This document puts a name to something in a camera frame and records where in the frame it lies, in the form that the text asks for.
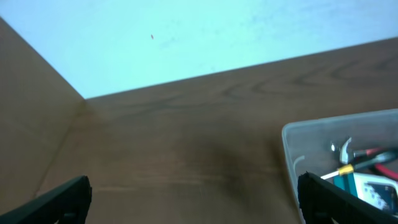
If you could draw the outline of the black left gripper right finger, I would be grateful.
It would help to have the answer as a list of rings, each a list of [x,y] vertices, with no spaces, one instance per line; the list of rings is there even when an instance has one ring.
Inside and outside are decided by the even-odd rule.
[[[397,224],[397,218],[307,172],[298,178],[298,202],[306,224]]]

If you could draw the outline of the clear plastic storage container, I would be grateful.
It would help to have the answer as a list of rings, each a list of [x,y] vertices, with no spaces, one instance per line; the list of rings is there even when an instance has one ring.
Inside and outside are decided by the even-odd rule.
[[[285,160],[303,223],[305,220],[299,207],[297,192],[299,176],[310,172],[321,177],[340,168],[340,153],[333,152],[331,145],[341,147],[348,138],[352,138],[349,144],[352,151],[378,147],[397,148],[397,110],[301,121],[284,126],[282,140]],[[385,166],[397,171],[397,160]],[[377,175],[369,169],[356,173]]]

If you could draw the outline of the red handled pliers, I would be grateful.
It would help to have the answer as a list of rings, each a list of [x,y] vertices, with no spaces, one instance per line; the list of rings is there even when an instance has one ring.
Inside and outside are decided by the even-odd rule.
[[[386,151],[394,152],[395,155],[397,155],[396,147],[388,147],[388,148],[378,147],[372,149],[357,150],[354,151],[353,155],[354,157],[370,157],[373,154],[379,154],[380,152],[386,152]],[[397,171],[393,171],[390,168],[387,168],[383,164],[371,165],[369,170],[374,174],[382,175],[384,177],[397,181]]]

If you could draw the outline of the blue white screw box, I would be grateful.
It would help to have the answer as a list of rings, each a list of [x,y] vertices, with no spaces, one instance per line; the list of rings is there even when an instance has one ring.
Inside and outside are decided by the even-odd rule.
[[[351,173],[335,176],[333,184],[351,195],[397,217],[397,182],[387,177]]]

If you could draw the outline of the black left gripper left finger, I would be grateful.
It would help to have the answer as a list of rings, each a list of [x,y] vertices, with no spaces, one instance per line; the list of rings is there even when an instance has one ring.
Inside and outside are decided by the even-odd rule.
[[[1,215],[3,224],[85,224],[92,187],[85,175],[75,177],[47,193]]]

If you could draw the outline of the small metal hammer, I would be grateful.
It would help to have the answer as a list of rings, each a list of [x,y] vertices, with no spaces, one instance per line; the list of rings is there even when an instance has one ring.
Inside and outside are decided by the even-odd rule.
[[[371,165],[385,165],[397,160],[397,155],[395,155],[394,152],[388,151],[380,152],[379,154],[373,154],[370,157],[354,157],[354,151],[349,149],[349,144],[351,141],[352,138],[348,138],[341,147],[337,147],[334,144],[331,145],[333,152],[338,151],[340,153],[339,161],[342,166],[337,168],[337,170],[333,171],[332,173],[321,176],[322,179],[326,180],[336,176],[348,175],[353,172],[369,169]]]

